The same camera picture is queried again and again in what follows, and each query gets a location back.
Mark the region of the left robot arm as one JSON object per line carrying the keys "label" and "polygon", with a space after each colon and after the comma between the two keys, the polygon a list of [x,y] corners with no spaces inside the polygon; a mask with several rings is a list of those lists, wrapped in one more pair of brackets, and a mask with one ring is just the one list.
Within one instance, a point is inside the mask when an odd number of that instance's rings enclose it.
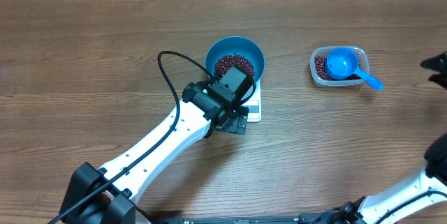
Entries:
{"label": "left robot arm", "polygon": [[210,79],[186,86],[173,111],[141,141],[99,169],[72,175],[59,215],[63,223],[148,223],[137,204],[153,180],[187,147],[215,130],[243,135],[256,90],[245,81]]}

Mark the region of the blue plastic measuring scoop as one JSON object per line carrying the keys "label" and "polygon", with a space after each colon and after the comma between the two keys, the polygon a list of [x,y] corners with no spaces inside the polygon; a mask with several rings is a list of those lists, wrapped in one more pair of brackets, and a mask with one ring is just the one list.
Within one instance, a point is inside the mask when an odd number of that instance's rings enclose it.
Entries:
{"label": "blue plastic measuring scoop", "polygon": [[329,53],[325,62],[325,71],[335,80],[345,80],[351,75],[357,75],[371,88],[384,89],[380,80],[360,69],[357,54],[347,47],[338,47]]}

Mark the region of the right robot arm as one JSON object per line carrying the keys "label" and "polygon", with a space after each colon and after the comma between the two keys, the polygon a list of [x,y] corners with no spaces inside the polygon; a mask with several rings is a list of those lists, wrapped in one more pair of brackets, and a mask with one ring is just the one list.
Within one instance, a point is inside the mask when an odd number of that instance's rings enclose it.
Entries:
{"label": "right robot arm", "polygon": [[347,202],[329,215],[329,223],[396,223],[430,205],[446,201],[446,135],[424,154],[417,173],[386,191]]}

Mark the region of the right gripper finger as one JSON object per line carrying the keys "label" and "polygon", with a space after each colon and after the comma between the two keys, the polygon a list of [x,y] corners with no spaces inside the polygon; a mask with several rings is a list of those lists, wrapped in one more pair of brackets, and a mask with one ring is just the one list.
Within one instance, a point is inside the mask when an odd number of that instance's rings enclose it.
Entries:
{"label": "right gripper finger", "polygon": [[446,73],[433,74],[429,77],[428,80],[430,82],[438,84],[439,86],[443,87],[444,89],[447,89],[447,74]]}
{"label": "right gripper finger", "polygon": [[443,52],[438,56],[423,60],[420,63],[420,66],[422,68],[434,70],[437,72],[446,72],[446,62],[446,52]]}

